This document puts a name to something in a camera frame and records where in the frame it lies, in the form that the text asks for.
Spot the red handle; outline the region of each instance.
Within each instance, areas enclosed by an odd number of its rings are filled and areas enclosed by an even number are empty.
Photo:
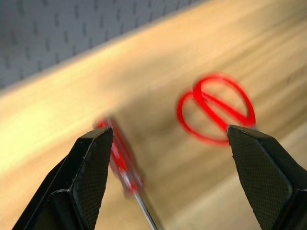
[[[210,95],[207,92],[204,92],[202,90],[202,87],[209,83],[209,82],[222,82],[231,88],[233,88],[243,99],[248,115],[245,116],[241,114],[240,112],[233,109],[231,106],[227,105],[226,103],[222,102],[218,98],[215,98],[214,96]],[[208,115],[208,117],[214,121],[219,128],[222,129],[225,133],[227,132],[228,123],[224,121],[215,111],[213,111],[209,105],[208,102],[214,103],[220,108],[222,108],[225,112],[229,113],[230,116],[232,116],[234,119],[236,119],[242,126],[245,127],[254,127],[256,125],[256,117],[253,105],[247,96],[247,94],[243,91],[243,89],[230,78],[230,76],[227,76],[226,74],[222,73],[212,73],[204,78],[202,78],[200,81],[197,82],[195,85],[193,91],[189,91],[182,95],[182,97],[178,101],[177,105],[177,117],[179,119],[179,122],[182,124],[184,129],[189,132],[190,134],[196,136],[197,138],[217,145],[226,145],[228,144],[228,139],[217,139],[209,136],[202,135],[195,130],[193,130],[185,121],[183,117],[183,105],[186,102],[187,99],[193,98],[196,104]]]
[[[127,192],[137,193],[142,186],[142,181],[136,172],[136,166],[129,154],[128,147],[114,122],[111,119],[105,119],[96,124],[95,128],[106,126],[112,126],[114,134],[111,148],[110,167],[113,173],[120,178],[123,187]]]

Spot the wooden surface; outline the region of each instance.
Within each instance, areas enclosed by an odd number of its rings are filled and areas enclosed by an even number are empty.
[[[306,12],[305,0],[212,0],[1,92],[1,229],[12,228],[46,173],[106,114],[132,145],[167,229],[260,229],[230,148],[186,134],[176,102],[202,74],[227,72],[250,95],[258,128],[307,167]],[[190,122],[214,131],[188,107]],[[148,229],[112,173],[96,229]]]

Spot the red scissors handle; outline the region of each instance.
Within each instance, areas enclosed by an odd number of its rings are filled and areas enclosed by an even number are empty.
[[[236,111],[234,108],[227,105],[220,99],[215,98],[214,96],[210,95],[207,92],[204,92],[204,90],[202,90],[202,87],[209,82],[222,82],[233,88],[242,97],[248,111],[247,116]],[[214,121],[218,125],[218,127],[222,129],[222,131],[224,131],[225,133],[227,133],[227,127],[229,124],[209,107],[208,102],[214,103],[217,106],[219,106],[221,109],[227,112],[231,117],[236,119],[242,126],[254,127],[256,125],[255,112],[249,97],[244,92],[244,90],[234,80],[232,80],[230,76],[227,76],[226,74],[222,73],[209,74],[196,83],[193,91],[189,91],[184,95],[182,95],[177,105],[177,117],[179,119],[179,122],[185,128],[185,130],[188,131],[190,134],[196,136],[197,138],[212,144],[218,144],[218,145],[228,144],[227,138],[217,139],[202,135],[196,132],[186,123],[183,117],[183,105],[186,102],[186,100],[189,98],[194,99],[196,104],[203,110],[203,112],[205,112],[208,115],[208,117],[211,118],[211,120]]]

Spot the screwdriver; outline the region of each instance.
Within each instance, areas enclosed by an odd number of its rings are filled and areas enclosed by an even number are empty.
[[[140,192],[143,189],[143,180],[137,171],[136,164],[131,157],[128,145],[120,133],[114,119],[111,117],[100,120],[94,124],[94,129],[102,127],[113,128],[113,144],[109,166],[115,176],[120,180],[126,196],[133,195],[137,200],[151,230],[159,230]]]

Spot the gray wall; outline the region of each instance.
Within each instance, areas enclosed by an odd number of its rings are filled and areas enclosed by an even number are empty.
[[[0,89],[201,0],[0,0]]]

